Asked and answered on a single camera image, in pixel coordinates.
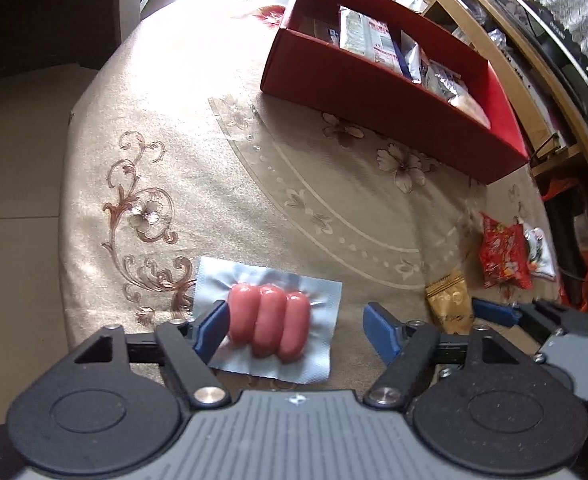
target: red box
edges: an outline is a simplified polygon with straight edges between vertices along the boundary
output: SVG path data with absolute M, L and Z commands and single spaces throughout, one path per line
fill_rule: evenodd
M 338 30 L 339 7 L 403 30 L 427 56 L 461 75 L 490 129 L 381 64 L 301 32 L 308 19 Z M 261 90 L 399 140 L 484 184 L 528 162 L 519 125 L 491 65 L 443 28 L 392 0 L 290 0 Z

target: red snack packet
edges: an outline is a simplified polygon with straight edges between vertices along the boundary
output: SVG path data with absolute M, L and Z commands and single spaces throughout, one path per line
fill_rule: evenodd
M 478 256 L 483 265 L 485 288 L 504 282 L 532 288 L 522 224 L 507 227 L 485 213 L 482 215 L 483 245 Z

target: pink sausage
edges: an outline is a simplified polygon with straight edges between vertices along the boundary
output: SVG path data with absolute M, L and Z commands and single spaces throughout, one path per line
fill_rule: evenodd
M 286 306 L 287 297 L 282 289 L 274 285 L 261 287 L 261 304 L 252 338 L 252 353 L 255 357 L 267 357 L 279 348 Z
M 252 340 L 254 325 L 261 303 L 261 291 L 255 285 L 237 283 L 229 291 L 229 338 L 244 345 Z
M 285 364 L 296 361 L 308 342 L 309 318 L 312 307 L 302 292 L 290 292 L 285 310 L 283 336 L 277 355 Z

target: gold wrapper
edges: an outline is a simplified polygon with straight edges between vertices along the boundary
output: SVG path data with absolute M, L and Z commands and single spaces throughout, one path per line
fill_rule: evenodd
M 425 289 L 427 301 L 440 329 L 448 334 L 469 334 L 474 322 L 472 300 L 459 270 Z

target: ribbed gray surface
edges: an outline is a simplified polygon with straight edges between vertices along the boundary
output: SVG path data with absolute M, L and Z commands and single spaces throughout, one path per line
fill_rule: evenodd
M 397 413 L 350 391 L 246 391 L 195 415 L 163 456 L 127 480 L 462 480 L 481 476 L 427 451 Z M 549 479 L 575 477 L 562 470 Z M 20 480 L 42 480 L 26 470 Z

